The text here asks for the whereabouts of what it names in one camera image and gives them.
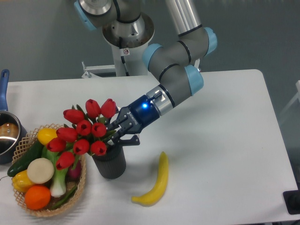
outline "gray floor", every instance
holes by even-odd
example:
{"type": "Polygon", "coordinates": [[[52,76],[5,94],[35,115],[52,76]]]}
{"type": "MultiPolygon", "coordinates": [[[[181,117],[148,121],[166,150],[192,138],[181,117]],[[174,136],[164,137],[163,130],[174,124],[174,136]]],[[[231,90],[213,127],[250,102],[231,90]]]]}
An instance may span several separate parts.
{"type": "MultiPolygon", "coordinates": [[[[168,46],[177,41],[165,1],[143,2],[143,11],[156,28],[152,43],[168,46]]],[[[80,78],[81,61],[86,66],[113,64],[101,31],[88,32],[73,3],[0,0],[0,69],[11,71],[10,81],[80,78]]],[[[202,71],[261,70],[278,116],[300,80],[300,1],[202,0],[195,4],[203,25],[218,37],[217,50],[202,61],[202,71]]],[[[300,165],[300,143],[295,141],[300,121],[296,120],[297,116],[281,127],[293,167],[300,165]]]]}

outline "yellow pepper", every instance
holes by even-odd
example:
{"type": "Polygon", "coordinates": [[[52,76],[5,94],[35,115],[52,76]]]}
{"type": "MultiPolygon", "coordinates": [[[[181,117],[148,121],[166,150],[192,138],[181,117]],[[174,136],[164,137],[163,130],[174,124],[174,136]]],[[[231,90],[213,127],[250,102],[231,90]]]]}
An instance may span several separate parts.
{"type": "Polygon", "coordinates": [[[26,192],[30,187],[35,185],[27,176],[27,170],[19,172],[12,178],[14,188],[19,192],[26,192]]]}
{"type": "Polygon", "coordinates": [[[43,128],[37,133],[37,139],[42,145],[47,145],[55,137],[57,137],[56,129],[53,128],[43,128]]]}

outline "black vase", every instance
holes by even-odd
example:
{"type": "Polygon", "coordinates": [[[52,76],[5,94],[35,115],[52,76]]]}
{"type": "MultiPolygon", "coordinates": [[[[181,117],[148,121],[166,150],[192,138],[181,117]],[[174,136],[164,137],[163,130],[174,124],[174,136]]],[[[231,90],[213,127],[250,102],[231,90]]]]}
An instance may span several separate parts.
{"type": "Polygon", "coordinates": [[[120,177],[126,169],[126,160],[123,147],[117,145],[104,156],[93,155],[93,160],[100,174],[107,179],[120,177]]]}

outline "red tulip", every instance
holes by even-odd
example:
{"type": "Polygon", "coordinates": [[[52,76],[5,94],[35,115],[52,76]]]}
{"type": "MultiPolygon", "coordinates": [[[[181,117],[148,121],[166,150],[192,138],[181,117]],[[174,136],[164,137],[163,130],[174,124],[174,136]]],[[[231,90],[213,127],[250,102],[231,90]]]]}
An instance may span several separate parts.
{"type": "Polygon", "coordinates": [[[77,140],[77,132],[74,128],[71,127],[61,127],[56,131],[57,136],[66,141],[66,142],[74,142],[77,140]]]}
{"type": "Polygon", "coordinates": [[[82,136],[86,136],[90,134],[90,130],[92,128],[92,124],[87,120],[82,120],[77,124],[76,131],[82,136]]]}
{"type": "Polygon", "coordinates": [[[75,142],[73,151],[77,155],[83,155],[90,150],[90,143],[86,139],[80,139],[75,142]]]}
{"type": "Polygon", "coordinates": [[[107,99],[101,107],[101,114],[106,118],[111,118],[116,114],[116,103],[111,99],[107,99]]]}
{"type": "Polygon", "coordinates": [[[56,161],[56,169],[62,170],[71,166],[75,162],[75,156],[72,152],[65,151],[61,154],[60,158],[56,161]]]}
{"type": "Polygon", "coordinates": [[[94,123],[92,126],[92,134],[95,137],[103,137],[106,134],[106,126],[103,123],[94,123]]]}
{"type": "Polygon", "coordinates": [[[86,112],[88,113],[88,116],[91,118],[96,118],[101,113],[101,108],[98,102],[96,102],[93,99],[87,100],[87,102],[85,103],[85,109],[86,112]]]}
{"type": "Polygon", "coordinates": [[[104,142],[96,141],[90,146],[90,151],[97,156],[105,155],[107,147],[104,142]]]}
{"type": "Polygon", "coordinates": [[[77,109],[67,109],[64,111],[64,118],[71,123],[77,124],[80,121],[84,120],[84,114],[77,109]]]}
{"type": "Polygon", "coordinates": [[[52,152],[63,151],[66,148],[67,142],[59,137],[53,138],[47,145],[47,149],[52,152]]]}

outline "cooking pot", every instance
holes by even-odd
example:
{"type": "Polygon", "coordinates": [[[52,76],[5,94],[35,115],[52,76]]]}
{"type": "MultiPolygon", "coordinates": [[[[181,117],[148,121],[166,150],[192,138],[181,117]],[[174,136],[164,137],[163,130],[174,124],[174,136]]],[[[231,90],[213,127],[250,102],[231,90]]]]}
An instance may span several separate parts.
{"type": "Polygon", "coordinates": [[[9,70],[4,69],[0,77],[0,164],[9,163],[19,141],[27,132],[19,119],[8,112],[6,92],[8,89],[9,70]]]}

